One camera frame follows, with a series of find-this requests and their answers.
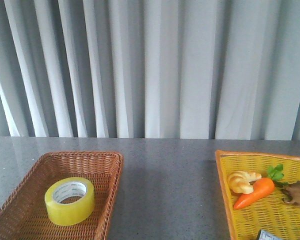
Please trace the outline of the yellow packing tape roll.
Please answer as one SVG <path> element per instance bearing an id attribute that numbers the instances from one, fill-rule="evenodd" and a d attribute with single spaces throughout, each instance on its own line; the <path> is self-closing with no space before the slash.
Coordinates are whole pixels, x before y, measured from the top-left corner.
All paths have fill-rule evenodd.
<path id="1" fill-rule="evenodd" d="M 52 223 L 75 225 L 87 219 L 94 210 L 94 186 L 83 177 L 64 178 L 49 187 L 44 201 Z"/>

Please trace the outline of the grey pleated curtain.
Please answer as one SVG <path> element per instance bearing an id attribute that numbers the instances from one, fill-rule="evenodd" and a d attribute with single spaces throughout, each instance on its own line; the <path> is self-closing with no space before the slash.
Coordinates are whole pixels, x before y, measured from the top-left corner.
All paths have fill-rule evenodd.
<path id="1" fill-rule="evenodd" d="M 0 0 L 0 136 L 300 140 L 300 0 Z"/>

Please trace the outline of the toy croissant bread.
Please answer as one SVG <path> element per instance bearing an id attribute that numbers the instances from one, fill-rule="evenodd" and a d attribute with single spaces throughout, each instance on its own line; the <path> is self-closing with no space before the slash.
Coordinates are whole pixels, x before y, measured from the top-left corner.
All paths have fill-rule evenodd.
<path id="1" fill-rule="evenodd" d="M 227 183 L 234 193 L 251 194 L 254 191 L 251 182 L 255 182 L 261 178 L 262 175 L 257 172 L 237 170 L 228 175 Z"/>

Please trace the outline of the orange toy carrot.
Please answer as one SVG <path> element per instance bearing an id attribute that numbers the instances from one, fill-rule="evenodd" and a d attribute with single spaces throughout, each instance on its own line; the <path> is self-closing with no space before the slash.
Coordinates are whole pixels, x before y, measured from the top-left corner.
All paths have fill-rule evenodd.
<path id="1" fill-rule="evenodd" d="M 258 179 L 252 185 L 252 193 L 243 193 L 233 205 L 233 209 L 243 209 L 270 195 L 275 189 L 275 183 L 284 177 L 283 168 L 284 166 L 282 163 L 278 164 L 276 167 L 270 165 L 267 169 L 267 176 Z"/>

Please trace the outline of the brown wicker basket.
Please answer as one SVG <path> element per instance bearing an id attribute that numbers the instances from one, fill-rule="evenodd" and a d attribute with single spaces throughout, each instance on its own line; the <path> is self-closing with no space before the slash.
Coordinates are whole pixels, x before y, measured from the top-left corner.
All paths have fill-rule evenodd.
<path id="1" fill-rule="evenodd" d="M 58 151 L 42 155 L 0 208 L 0 240 L 105 240 L 124 157 L 115 151 Z M 94 187 L 94 210 L 83 222 L 58 226 L 47 214 L 50 186 L 82 177 Z"/>

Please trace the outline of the small blue white packet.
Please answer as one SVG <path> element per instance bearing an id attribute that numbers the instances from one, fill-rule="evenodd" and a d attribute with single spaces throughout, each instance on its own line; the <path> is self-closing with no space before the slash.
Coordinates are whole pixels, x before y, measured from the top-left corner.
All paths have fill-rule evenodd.
<path id="1" fill-rule="evenodd" d="M 256 240 L 282 240 L 282 239 L 264 229 L 261 229 L 258 232 Z"/>

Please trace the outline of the yellow woven basket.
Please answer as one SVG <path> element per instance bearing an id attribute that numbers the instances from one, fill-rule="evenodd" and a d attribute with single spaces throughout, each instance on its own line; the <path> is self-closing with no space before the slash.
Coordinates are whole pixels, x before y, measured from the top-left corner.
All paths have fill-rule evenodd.
<path id="1" fill-rule="evenodd" d="M 284 203 L 285 194 L 280 188 L 250 206 L 234 210 L 239 195 L 227 183 L 227 176 L 234 171 L 253 171 L 265 177 L 269 166 L 282 164 L 282 181 L 293 184 L 300 181 L 300 156 L 217 150 L 215 157 L 232 240 L 255 240 L 259 230 L 282 240 L 300 240 L 300 207 Z"/>

